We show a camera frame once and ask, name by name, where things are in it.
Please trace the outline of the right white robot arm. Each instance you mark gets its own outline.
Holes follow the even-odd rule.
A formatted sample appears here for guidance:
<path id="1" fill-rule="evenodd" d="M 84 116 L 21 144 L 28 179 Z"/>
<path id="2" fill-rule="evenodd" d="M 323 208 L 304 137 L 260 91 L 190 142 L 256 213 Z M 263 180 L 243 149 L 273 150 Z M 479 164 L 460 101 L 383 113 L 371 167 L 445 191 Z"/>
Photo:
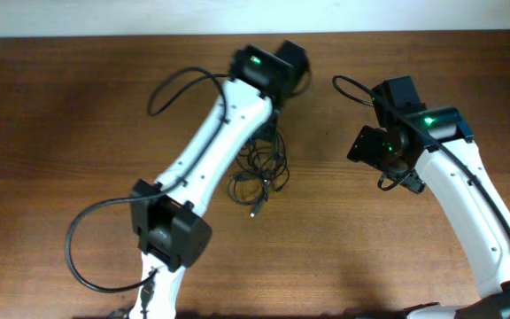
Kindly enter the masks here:
<path id="1" fill-rule="evenodd" d="M 474 134 L 454 107 L 429 110 L 409 76 L 383 81 L 369 96 L 378 127 L 364 126 L 347 155 L 380 171 L 377 186 L 419 194 L 430 189 L 467 256 L 480 299 L 439 302 L 371 318 L 510 318 L 510 212 L 480 157 Z"/>

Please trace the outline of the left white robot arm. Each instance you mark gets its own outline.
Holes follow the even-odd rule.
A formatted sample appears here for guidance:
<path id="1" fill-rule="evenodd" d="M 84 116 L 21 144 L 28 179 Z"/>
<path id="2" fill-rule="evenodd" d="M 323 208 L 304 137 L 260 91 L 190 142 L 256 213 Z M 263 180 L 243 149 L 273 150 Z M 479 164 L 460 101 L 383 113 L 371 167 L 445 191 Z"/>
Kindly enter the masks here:
<path id="1" fill-rule="evenodd" d="M 309 72 L 305 49 L 285 41 L 271 54 L 247 45 L 234 54 L 218 97 L 184 151 L 154 183 L 138 181 L 132 230 L 142 253 L 143 286 L 128 315 L 173 318 L 182 278 L 207 247 L 204 220 L 216 186 L 243 145 L 269 128 Z"/>

